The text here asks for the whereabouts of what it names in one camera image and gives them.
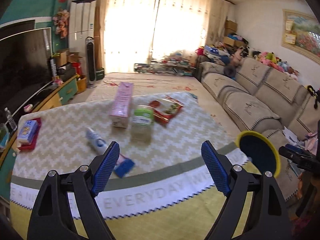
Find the pile of plush toys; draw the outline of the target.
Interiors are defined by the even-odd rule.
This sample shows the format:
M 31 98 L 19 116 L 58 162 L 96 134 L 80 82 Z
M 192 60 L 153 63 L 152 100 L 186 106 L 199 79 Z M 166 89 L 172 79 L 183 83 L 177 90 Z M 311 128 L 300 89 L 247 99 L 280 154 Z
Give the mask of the pile of plush toys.
M 283 61 L 279 57 L 276 57 L 276 55 L 273 52 L 260 52 L 254 50 L 250 52 L 250 56 L 255 60 L 259 61 L 260 63 L 272 67 L 282 73 L 285 73 L 293 79 L 298 80 L 299 72 L 293 69 L 287 61 Z

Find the red snack wrapper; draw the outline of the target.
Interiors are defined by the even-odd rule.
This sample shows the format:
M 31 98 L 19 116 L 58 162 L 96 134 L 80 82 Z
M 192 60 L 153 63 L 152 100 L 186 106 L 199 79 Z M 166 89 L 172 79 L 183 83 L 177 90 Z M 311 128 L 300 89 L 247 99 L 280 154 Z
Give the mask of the red snack wrapper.
M 168 95 L 165 95 L 162 98 L 153 100 L 148 104 L 148 106 L 153 109 L 155 122 L 166 126 L 169 121 L 180 112 L 184 107 L 184 104 Z

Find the large black television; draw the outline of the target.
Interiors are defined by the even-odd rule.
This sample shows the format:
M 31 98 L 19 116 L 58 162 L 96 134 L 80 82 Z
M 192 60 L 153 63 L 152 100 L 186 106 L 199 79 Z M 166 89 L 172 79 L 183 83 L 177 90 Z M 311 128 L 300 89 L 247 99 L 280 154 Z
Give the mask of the large black television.
M 1 39 L 1 110 L 15 114 L 52 81 L 47 60 L 52 55 L 50 27 Z

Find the yellow-rimmed trash bin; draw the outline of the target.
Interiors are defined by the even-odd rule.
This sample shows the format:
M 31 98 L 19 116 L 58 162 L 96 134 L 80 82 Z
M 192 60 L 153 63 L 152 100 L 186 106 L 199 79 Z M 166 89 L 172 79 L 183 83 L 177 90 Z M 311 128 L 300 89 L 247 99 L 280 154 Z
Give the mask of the yellow-rimmed trash bin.
M 250 158 L 252 164 L 261 174 L 269 171 L 274 178 L 281 171 L 281 160 L 278 150 L 265 136 L 255 131 L 242 131 L 236 137 L 235 144 Z

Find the chevron patterned table runner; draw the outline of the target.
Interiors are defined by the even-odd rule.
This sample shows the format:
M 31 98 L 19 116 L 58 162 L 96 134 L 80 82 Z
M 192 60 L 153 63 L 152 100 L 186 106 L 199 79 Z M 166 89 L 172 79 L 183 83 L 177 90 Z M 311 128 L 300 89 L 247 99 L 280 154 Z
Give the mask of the chevron patterned table runner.
M 232 164 L 248 161 L 191 94 L 177 92 L 171 97 L 183 108 L 167 125 L 153 124 L 148 142 L 132 139 L 130 128 L 112 126 L 111 100 L 76 103 L 21 118 L 20 125 L 40 118 L 42 126 L 34 150 L 16 157 L 10 201 L 32 209 L 50 170 L 64 174 L 88 165 L 98 153 L 86 138 L 86 128 L 93 129 L 107 144 L 117 142 L 121 154 L 135 163 L 125 177 L 111 176 L 96 198 L 108 219 L 167 208 L 213 187 L 201 157 L 201 145 L 206 140 Z

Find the white tower fan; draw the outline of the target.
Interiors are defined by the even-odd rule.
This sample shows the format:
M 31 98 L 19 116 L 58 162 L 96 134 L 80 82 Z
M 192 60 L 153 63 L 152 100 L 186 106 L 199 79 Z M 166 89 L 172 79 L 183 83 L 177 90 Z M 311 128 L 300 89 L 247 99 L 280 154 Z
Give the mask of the white tower fan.
M 86 66 L 88 75 L 88 88 L 96 87 L 96 70 L 95 70 L 95 47 L 94 38 L 88 36 L 86 39 Z

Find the pink carton box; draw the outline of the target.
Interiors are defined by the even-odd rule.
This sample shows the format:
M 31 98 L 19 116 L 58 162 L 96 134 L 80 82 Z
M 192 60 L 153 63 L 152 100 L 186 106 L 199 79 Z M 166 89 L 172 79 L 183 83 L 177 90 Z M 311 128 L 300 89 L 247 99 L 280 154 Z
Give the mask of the pink carton box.
M 120 82 L 110 110 L 110 118 L 114 127 L 128 127 L 133 90 L 133 83 Z

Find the white air conditioner cabinet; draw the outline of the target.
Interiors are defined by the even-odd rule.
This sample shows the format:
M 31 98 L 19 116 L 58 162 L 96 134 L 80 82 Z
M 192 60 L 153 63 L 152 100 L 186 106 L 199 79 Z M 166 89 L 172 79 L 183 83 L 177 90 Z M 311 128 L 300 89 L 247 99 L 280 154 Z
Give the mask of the white air conditioner cabinet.
M 70 52 L 86 54 L 86 38 L 94 36 L 96 0 L 74 0 L 69 11 L 68 45 Z

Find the clear water bottle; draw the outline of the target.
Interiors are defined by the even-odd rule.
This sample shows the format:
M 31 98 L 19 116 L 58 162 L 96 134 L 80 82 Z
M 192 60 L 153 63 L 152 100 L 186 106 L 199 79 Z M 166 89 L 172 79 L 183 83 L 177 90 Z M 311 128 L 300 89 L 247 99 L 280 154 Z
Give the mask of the clear water bottle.
M 9 123 L 11 129 L 13 131 L 16 131 L 17 130 L 17 125 L 16 125 L 15 120 L 13 119 L 13 116 L 12 116 L 11 112 L 9 111 L 9 109 L 7 107 L 5 107 L 4 111 L 5 111 L 5 115 L 7 117 L 7 121 Z

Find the sheer window curtain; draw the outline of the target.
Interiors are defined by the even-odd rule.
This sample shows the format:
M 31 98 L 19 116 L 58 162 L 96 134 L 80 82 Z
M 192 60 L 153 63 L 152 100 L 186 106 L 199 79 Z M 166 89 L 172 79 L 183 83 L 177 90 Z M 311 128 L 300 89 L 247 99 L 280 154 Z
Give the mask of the sheer window curtain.
M 225 0 L 97 0 L 100 58 L 107 73 L 195 50 L 223 37 L 232 4 Z

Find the small clear jar green label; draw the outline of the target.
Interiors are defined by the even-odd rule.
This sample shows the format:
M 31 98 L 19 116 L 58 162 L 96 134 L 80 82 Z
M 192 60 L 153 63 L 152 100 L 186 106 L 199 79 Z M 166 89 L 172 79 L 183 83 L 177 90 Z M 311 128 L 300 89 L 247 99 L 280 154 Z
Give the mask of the small clear jar green label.
M 150 142 L 153 133 L 154 111 L 151 106 L 138 105 L 133 113 L 131 122 L 131 138 Z

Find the blue tissue pack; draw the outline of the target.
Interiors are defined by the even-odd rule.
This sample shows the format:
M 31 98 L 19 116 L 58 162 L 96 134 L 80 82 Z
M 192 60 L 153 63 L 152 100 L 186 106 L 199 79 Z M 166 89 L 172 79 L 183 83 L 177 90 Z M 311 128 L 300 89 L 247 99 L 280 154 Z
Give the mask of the blue tissue pack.
M 38 126 L 39 124 L 36 120 L 26 121 L 20 129 L 20 132 L 17 136 L 17 141 L 21 144 L 30 145 Z

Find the beige sofa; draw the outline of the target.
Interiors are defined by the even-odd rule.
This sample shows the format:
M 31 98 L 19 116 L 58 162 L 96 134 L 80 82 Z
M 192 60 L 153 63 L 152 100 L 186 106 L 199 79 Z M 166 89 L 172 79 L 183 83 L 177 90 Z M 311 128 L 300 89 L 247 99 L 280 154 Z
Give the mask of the beige sofa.
M 291 142 L 285 129 L 300 141 L 317 131 L 315 99 L 294 78 L 250 57 L 233 79 L 223 69 L 212 62 L 200 63 L 201 83 L 241 131 L 262 134 L 276 149 Z

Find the white blue tube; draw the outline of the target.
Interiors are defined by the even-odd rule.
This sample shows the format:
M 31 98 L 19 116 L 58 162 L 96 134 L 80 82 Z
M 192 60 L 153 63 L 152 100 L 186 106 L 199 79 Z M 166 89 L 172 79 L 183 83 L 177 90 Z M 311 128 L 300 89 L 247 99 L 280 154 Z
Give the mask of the white blue tube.
M 85 134 L 89 144 L 92 146 L 93 149 L 95 149 L 97 154 L 104 154 L 107 150 L 106 141 L 90 127 L 86 127 Z

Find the green yellow tv cabinet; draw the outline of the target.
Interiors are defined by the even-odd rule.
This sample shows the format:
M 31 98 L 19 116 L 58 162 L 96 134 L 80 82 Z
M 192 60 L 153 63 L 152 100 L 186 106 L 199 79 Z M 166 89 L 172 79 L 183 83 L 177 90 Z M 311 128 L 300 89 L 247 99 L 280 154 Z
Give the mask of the green yellow tv cabinet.
M 43 101 L 41 101 L 31 112 L 44 111 L 55 107 L 66 105 L 78 91 L 77 75 L 74 75 L 62 85 L 53 90 Z M 18 153 L 17 132 L 10 138 L 7 147 L 1 153 L 1 202 L 9 204 L 10 200 L 10 183 L 13 166 Z

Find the red flat box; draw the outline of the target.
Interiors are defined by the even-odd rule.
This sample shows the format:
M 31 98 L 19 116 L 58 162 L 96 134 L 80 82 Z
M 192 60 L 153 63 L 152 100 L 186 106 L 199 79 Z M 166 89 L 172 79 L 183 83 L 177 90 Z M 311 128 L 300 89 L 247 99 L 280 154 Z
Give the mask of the red flat box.
M 32 151 L 35 149 L 41 126 L 41 118 L 27 120 L 23 123 L 17 136 L 17 144 L 20 151 Z

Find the blue small packet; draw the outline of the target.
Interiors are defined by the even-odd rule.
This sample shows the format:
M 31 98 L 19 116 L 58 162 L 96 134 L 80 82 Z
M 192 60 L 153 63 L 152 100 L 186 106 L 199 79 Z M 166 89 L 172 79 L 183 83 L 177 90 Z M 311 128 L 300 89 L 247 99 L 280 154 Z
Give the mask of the blue small packet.
M 123 178 L 134 168 L 134 166 L 135 163 L 130 158 L 120 154 L 113 171 L 118 178 Z

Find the framed flower painting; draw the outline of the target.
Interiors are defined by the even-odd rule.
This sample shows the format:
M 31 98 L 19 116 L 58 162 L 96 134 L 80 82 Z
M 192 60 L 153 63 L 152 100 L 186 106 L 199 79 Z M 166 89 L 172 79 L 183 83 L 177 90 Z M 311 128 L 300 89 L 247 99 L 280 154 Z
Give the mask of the framed flower painting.
M 283 9 L 281 45 L 319 64 L 319 22 L 309 14 Z

